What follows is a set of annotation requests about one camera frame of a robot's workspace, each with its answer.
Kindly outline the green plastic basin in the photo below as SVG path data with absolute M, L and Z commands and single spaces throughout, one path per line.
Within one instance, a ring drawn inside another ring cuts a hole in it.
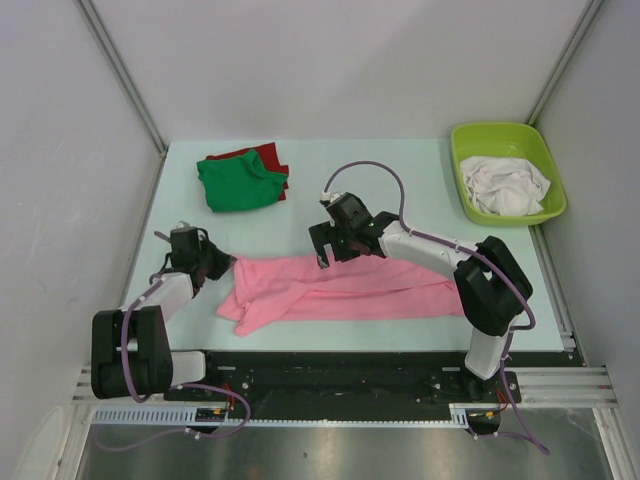
M 539 225 L 564 212 L 566 195 L 559 171 L 541 134 L 531 126 L 512 122 L 476 122 L 457 126 L 451 133 L 456 186 L 467 217 L 479 225 L 515 227 Z M 462 163 L 472 157 L 492 160 L 518 158 L 528 161 L 549 181 L 538 201 L 540 210 L 530 214 L 499 215 L 480 209 L 465 184 Z

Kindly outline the pink t shirt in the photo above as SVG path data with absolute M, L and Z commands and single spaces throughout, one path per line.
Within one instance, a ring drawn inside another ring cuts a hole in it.
M 233 288 L 216 314 L 244 337 L 269 324 L 464 315 L 444 276 L 399 259 L 361 256 L 326 269 L 313 255 L 239 258 Z

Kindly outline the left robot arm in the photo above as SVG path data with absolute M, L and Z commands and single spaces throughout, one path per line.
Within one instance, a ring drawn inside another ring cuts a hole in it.
M 183 225 L 163 237 L 170 245 L 147 289 L 128 305 L 102 310 L 92 319 L 91 388 L 106 400 L 138 403 L 185 383 L 197 398 L 214 397 L 221 376 L 200 351 L 174 352 L 166 324 L 202 290 L 219 280 L 234 257 L 221 251 L 199 227 Z

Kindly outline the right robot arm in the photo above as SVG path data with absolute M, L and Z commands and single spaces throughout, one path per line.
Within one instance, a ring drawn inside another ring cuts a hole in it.
M 497 389 L 514 322 L 529 313 L 533 287 L 506 244 L 489 236 L 477 244 L 424 234 L 383 211 L 370 214 L 352 193 L 324 192 L 320 204 L 330 219 L 309 228 L 321 268 L 329 266 L 326 248 L 337 262 L 361 256 L 407 261 L 451 281 L 464 316 L 472 325 L 461 388 L 473 401 L 484 401 Z

